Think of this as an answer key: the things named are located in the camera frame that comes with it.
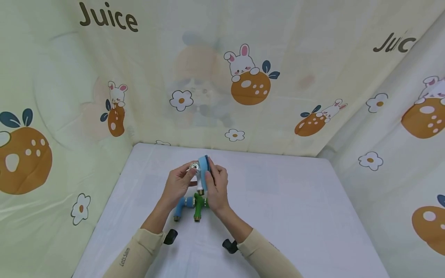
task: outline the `photo booth tent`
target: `photo booth tent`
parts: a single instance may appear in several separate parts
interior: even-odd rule
[[[388,274],[443,274],[445,2],[1,7],[1,277],[71,277],[138,142],[328,158]]]

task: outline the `cartoon bunny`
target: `cartoon bunny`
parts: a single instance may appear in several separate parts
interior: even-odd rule
[[[344,109],[348,104],[340,105],[343,102],[341,99],[337,99],[333,105],[325,108],[321,112],[318,112],[316,114],[317,117],[325,116],[326,119],[324,119],[325,123],[328,123],[332,117],[334,117],[340,110]]]
[[[110,89],[111,103],[113,103],[113,105],[117,103],[119,107],[123,107],[125,105],[125,92],[128,89],[127,85],[121,84],[119,87],[116,87],[113,81],[108,81],[108,87]]]
[[[250,72],[251,75],[257,75],[259,68],[255,67],[252,58],[249,56],[249,46],[247,44],[241,45],[239,55],[236,56],[233,52],[226,52],[224,59],[230,63],[230,72],[232,74],[232,82],[238,82],[240,75]]]
[[[420,93],[419,99],[414,104],[424,103],[427,98],[440,98],[445,105],[445,82],[437,76],[430,76],[423,80],[425,88]]]

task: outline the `hand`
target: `hand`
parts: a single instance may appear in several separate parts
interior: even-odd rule
[[[192,168],[188,170],[194,162],[195,161],[188,162],[170,171],[164,192],[159,200],[162,204],[166,205],[169,210],[176,207],[179,200],[186,194],[189,186],[196,186],[196,181],[191,182],[191,179],[196,174],[196,169]]]
[[[209,157],[209,166],[212,173],[206,171],[207,198],[210,209],[219,217],[223,211],[230,209],[227,199],[228,174],[224,167],[215,165]]]

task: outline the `white flower print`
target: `white flower print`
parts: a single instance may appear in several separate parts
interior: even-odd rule
[[[73,205],[73,210],[71,210],[71,216],[73,217],[73,224],[76,226],[83,219],[88,218],[88,206],[91,201],[90,196],[85,196],[85,194],[80,193],[77,197],[77,202]]]
[[[385,93],[377,94],[375,97],[370,98],[366,101],[368,106],[368,111],[371,113],[376,113],[388,100],[388,95]]]
[[[244,131],[238,131],[236,129],[229,129],[229,132],[227,132],[225,134],[225,136],[227,138],[229,138],[229,140],[231,142],[235,142],[235,141],[239,141],[239,140],[244,140]]]
[[[174,91],[171,96],[170,104],[179,112],[184,111],[186,107],[193,104],[192,93],[190,93],[190,91]]]
[[[369,152],[359,157],[359,164],[363,167],[369,167],[372,171],[377,171],[379,166],[383,165],[383,159],[376,152]]]
[[[171,144],[169,142],[162,142],[161,140],[156,140],[155,145],[171,146]]]

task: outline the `fabric backdrop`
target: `fabric backdrop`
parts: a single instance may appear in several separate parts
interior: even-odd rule
[[[319,154],[393,278],[445,270],[444,44],[442,15]]]

